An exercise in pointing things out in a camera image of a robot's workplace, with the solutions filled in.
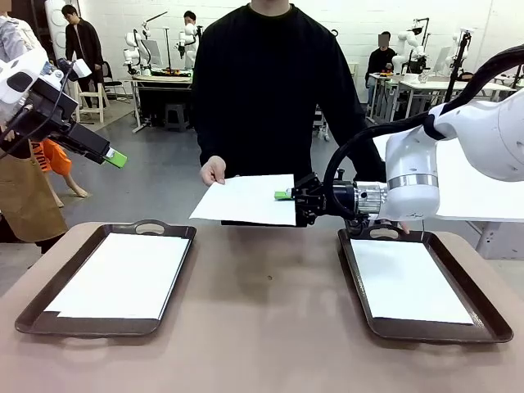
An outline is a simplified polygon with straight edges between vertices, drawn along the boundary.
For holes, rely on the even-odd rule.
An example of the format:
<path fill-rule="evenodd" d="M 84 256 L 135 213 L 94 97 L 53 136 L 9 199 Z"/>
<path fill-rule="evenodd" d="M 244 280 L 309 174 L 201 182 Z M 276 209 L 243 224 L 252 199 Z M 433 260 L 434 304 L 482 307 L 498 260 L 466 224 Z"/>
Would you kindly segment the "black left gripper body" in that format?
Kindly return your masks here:
<path fill-rule="evenodd" d="M 38 79 L 29 91 L 28 139 L 42 142 L 50 139 L 72 152 L 87 152 L 86 147 L 70 136 L 75 122 L 70 118 L 75 109 L 71 98 L 43 79 Z"/>

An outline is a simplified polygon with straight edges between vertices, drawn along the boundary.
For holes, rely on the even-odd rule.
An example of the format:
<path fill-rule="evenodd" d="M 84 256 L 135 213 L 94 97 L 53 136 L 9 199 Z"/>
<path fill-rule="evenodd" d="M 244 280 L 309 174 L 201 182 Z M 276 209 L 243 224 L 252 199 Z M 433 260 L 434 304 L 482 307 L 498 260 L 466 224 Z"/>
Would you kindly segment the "person's right forearm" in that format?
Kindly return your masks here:
<path fill-rule="evenodd" d="M 197 142 L 201 149 L 201 165 L 204 165 L 213 156 L 225 158 L 224 127 L 216 115 L 198 111 L 196 113 L 195 130 Z"/>

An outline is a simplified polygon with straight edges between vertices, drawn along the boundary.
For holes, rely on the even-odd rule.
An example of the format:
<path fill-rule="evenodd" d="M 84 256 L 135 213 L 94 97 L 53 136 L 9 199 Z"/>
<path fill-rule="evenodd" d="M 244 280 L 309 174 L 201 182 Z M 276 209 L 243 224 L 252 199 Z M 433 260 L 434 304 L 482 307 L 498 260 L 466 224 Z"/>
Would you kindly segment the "white folding chair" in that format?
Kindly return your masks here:
<path fill-rule="evenodd" d="M 98 115 L 99 123 L 105 124 L 105 109 L 111 104 L 102 83 L 97 84 L 94 91 L 84 92 L 78 82 L 74 83 L 75 99 L 78 102 L 75 109 L 75 119 L 80 122 L 82 115 Z"/>

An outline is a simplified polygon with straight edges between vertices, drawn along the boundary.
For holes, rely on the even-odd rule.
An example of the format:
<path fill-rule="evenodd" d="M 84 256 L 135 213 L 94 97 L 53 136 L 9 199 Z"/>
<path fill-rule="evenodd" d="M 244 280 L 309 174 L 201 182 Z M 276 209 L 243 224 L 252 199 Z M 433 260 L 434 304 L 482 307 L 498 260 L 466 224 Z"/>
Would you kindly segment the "mannequin in orange shorts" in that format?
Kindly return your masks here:
<path fill-rule="evenodd" d="M 65 184 L 77 197 L 86 198 L 89 196 L 89 193 L 81 188 L 73 179 L 71 175 L 72 161 L 57 143 L 45 139 L 42 142 L 31 142 L 30 146 L 34 158 L 40 165 L 47 185 L 59 208 L 62 208 L 64 204 L 52 186 L 49 176 L 51 172 L 60 175 L 64 179 Z"/>

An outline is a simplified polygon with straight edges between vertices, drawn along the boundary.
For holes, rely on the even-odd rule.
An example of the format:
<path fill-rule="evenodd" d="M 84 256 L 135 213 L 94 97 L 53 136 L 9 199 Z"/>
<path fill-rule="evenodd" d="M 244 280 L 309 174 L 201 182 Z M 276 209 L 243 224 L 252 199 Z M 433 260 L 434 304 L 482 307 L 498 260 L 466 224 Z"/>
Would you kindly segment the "black office chair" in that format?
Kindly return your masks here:
<path fill-rule="evenodd" d="M 119 80 L 114 79 L 111 67 L 107 61 L 102 63 L 102 78 L 105 92 L 110 99 L 117 100 L 119 98 L 119 90 L 126 96 L 124 85 Z"/>

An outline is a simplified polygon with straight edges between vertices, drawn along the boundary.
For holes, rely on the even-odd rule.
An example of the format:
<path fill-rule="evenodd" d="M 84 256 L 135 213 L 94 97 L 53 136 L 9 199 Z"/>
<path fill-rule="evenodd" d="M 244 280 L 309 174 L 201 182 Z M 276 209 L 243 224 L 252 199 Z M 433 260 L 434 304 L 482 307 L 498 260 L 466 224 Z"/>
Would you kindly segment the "standing man in black coat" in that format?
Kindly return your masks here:
<path fill-rule="evenodd" d="M 98 84 L 103 82 L 102 76 L 102 46 L 95 28 L 86 20 L 82 19 L 76 8 L 72 5 L 64 5 L 61 9 L 62 15 L 68 22 L 65 28 L 65 56 L 71 61 L 73 56 L 77 60 L 83 59 L 91 74 L 85 78 L 78 79 L 78 84 L 83 93 L 90 91 L 92 84 L 98 91 Z"/>

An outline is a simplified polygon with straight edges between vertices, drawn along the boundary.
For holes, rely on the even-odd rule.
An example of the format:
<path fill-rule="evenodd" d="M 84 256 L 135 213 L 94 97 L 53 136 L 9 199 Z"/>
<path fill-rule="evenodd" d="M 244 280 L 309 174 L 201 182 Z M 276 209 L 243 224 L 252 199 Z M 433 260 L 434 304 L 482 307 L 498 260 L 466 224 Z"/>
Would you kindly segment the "table with black skirt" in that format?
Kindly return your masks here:
<path fill-rule="evenodd" d="M 168 103 L 185 104 L 188 118 L 190 117 L 192 77 L 135 75 L 131 78 L 130 85 L 137 121 L 132 133 L 138 133 L 147 127 L 166 129 L 165 105 Z"/>

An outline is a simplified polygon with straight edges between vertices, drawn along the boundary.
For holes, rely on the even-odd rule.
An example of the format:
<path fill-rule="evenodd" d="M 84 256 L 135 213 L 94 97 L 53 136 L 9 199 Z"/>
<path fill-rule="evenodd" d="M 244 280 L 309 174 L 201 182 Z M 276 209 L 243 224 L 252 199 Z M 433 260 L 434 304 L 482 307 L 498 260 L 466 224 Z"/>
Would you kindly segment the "grey plastic stool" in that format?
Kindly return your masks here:
<path fill-rule="evenodd" d="M 189 118 L 185 104 L 168 103 L 165 105 L 165 127 L 182 133 L 187 131 Z"/>

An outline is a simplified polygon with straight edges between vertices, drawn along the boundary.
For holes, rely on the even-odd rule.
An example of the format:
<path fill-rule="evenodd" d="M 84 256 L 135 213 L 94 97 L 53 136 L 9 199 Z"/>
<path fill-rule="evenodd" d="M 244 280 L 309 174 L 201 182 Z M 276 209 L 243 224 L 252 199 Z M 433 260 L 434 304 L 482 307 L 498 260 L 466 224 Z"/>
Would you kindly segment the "tall white panel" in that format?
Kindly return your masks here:
<path fill-rule="evenodd" d="M 68 22 L 61 12 L 65 5 L 65 0 L 45 0 L 44 2 L 52 47 L 57 59 L 66 56 L 66 26 Z"/>

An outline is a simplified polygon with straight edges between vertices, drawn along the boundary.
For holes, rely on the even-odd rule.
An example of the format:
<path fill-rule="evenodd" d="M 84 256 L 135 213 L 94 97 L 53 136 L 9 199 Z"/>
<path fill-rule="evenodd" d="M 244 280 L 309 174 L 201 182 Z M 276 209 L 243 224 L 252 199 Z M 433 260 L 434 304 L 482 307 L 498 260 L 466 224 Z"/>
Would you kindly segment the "person in black sweater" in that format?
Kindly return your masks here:
<path fill-rule="evenodd" d="M 316 111 L 332 136 L 335 121 L 365 121 L 335 36 L 290 0 L 250 0 L 204 31 L 192 109 L 194 127 L 198 111 L 223 124 L 225 180 L 302 179 L 312 171 Z"/>

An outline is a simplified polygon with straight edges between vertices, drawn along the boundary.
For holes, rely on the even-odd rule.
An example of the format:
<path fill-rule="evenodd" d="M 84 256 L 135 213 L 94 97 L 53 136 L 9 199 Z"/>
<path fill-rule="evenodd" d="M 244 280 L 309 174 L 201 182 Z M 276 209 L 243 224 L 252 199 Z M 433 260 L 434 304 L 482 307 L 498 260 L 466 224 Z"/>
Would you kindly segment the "large white table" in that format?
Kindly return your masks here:
<path fill-rule="evenodd" d="M 478 254 L 524 260 L 524 182 L 506 183 L 475 170 L 457 139 L 436 144 L 440 206 L 436 219 L 482 223 Z"/>

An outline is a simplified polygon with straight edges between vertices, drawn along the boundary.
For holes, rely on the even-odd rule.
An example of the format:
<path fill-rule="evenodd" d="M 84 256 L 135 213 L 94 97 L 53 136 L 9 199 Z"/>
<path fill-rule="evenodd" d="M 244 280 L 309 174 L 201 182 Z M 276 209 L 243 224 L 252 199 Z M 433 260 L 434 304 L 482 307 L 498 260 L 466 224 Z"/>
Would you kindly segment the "seated person in black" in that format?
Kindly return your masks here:
<path fill-rule="evenodd" d="M 386 73 L 393 70 L 392 59 L 396 55 L 394 49 L 390 47 L 391 33 L 383 31 L 378 35 L 378 48 L 375 49 L 369 56 L 368 68 L 365 74 L 365 86 L 368 90 L 368 107 L 371 107 L 373 100 L 373 92 L 375 87 L 375 79 L 371 78 L 371 74 Z"/>

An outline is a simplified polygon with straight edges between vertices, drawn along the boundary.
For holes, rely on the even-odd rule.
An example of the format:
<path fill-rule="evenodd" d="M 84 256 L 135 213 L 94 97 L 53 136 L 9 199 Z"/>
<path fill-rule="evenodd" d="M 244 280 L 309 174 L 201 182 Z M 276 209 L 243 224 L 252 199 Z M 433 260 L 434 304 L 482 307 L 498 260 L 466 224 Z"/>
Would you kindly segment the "long white background table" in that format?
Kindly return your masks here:
<path fill-rule="evenodd" d="M 398 84 L 398 92 L 401 93 L 405 91 L 408 93 L 408 102 L 404 117 L 408 118 L 411 115 L 413 100 L 415 98 L 421 101 L 415 114 L 425 111 L 424 107 L 427 103 L 429 103 L 430 107 L 443 103 L 445 94 L 448 90 L 448 85 L 448 82 L 442 81 L 428 81 L 426 83 L 400 81 Z M 497 102 L 501 92 L 515 93 L 516 89 L 502 84 L 489 82 L 482 87 L 475 97 L 479 97 L 484 101 Z"/>

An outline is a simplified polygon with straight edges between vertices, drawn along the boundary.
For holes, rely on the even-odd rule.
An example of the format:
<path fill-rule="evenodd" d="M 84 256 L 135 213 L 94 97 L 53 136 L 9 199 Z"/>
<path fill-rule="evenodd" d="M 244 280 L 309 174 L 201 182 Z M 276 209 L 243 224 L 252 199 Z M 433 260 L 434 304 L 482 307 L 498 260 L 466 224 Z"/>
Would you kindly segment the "brown plastic serving tray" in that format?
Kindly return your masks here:
<path fill-rule="evenodd" d="M 341 267 L 348 287 L 359 300 L 359 307 L 371 332 L 387 340 L 442 345 L 507 343 L 513 339 L 513 330 L 504 317 L 437 235 L 421 231 L 413 231 L 409 235 L 403 234 L 400 230 L 396 232 L 398 233 L 396 239 L 388 235 L 378 239 L 385 242 L 423 244 L 436 266 L 444 274 L 454 294 L 463 302 L 466 311 L 472 317 L 472 323 L 373 317 L 352 249 L 355 239 L 350 236 L 348 228 L 343 228 L 337 233 L 340 242 Z"/>
<path fill-rule="evenodd" d="M 137 228 L 146 224 L 155 224 L 164 229 L 162 233 L 145 232 L 147 237 L 180 237 L 187 240 L 181 262 L 186 261 L 197 234 L 193 226 L 169 225 L 154 219 L 134 224 L 101 224 L 25 307 L 15 321 L 16 330 L 26 334 L 78 338 L 144 337 L 157 330 L 163 312 L 155 318 L 75 318 L 61 317 L 57 311 L 45 310 L 110 234 L 136 235 Z"/>

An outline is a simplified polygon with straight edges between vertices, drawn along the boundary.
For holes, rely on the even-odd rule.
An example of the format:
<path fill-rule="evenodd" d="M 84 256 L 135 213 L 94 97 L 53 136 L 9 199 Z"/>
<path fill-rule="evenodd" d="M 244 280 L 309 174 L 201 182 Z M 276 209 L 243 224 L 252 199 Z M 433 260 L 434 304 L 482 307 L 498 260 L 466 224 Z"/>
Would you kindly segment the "black tripod pole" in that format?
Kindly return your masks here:
<path fill-rule="evenodd" d="M 463 64 L 463 60 L 467 57 L 466 52 L 472 39 L 472 31 L 470 29 L 461 28 L 458 37 L 458 49 L 451 57 L 450 63 L 451 74 L 449 77 L 449 84 L 445 93 L 444 103 L 450 102 L 454 91 L 454 84 L 458 80 L 459 70 Z"/>

